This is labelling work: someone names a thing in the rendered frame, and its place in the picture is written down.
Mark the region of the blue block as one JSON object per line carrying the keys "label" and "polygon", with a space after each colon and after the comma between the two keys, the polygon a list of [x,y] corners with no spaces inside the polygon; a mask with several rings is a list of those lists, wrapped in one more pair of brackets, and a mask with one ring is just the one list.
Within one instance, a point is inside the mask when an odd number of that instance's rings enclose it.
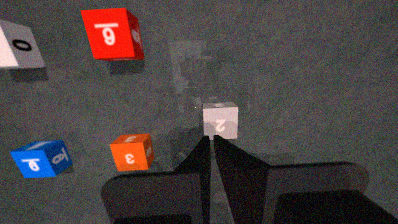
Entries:
{"label": "blue block", "polygon": [[63,140],[33,141],[10,155],[25,178],[56,177],[73,164]]}

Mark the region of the orange block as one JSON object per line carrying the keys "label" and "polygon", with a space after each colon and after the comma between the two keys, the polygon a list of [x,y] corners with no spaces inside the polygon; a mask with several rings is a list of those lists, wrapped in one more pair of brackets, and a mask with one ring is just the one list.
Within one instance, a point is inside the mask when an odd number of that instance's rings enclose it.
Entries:
{"label": "orange block", "polygon": [[118,171],[147,170],[155,158],[150,134],[121,135],[111,148]]}

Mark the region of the red block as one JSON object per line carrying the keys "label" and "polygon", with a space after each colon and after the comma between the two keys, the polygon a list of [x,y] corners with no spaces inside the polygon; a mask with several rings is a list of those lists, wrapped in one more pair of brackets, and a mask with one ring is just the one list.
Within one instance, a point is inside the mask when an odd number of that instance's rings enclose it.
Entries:
{"label": "red block", "polygon": [[138,19],[126,8],[81,10],[93,58],[143,60]]}

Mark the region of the grey block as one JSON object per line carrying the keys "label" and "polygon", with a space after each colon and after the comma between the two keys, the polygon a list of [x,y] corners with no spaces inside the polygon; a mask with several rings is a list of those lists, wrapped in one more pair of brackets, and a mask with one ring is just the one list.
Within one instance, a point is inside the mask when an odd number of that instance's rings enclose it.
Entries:
{"label": "grey block", "polygon": [[214,140],[214,135],[224,139],[237,139],[238,106],[233,102],[203,103],[203,136]]}

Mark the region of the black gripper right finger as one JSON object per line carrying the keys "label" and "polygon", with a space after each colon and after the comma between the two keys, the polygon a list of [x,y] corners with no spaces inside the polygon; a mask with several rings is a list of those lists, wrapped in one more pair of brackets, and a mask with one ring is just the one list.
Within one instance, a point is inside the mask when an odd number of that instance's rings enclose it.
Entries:
{"label": "black gripper right finger", "polygon": [[273,224],[281,193],[358,190],[368,171],[347,161],[270,165],[214,135],[216,162],[235,224]]}

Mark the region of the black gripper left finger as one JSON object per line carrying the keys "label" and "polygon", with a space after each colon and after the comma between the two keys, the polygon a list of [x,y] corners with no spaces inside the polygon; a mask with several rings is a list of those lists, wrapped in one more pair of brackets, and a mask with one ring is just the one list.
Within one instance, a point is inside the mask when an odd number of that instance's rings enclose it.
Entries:
{"label": "black gripper left finger", "polygon": [[117,218],[189,214],[192,224],[210,224],[211,152],[203,136],[173,171],[121,174],[100,190],[113,224]]}

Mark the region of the pale pink block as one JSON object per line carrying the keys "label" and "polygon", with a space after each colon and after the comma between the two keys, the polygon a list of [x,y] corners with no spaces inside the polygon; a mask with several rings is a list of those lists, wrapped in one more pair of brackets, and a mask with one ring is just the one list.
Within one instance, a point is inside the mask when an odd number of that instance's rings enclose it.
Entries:
{"label": "pale pink block", "polygon": [[46,67],[31,28],[0,19],[0,68]]}

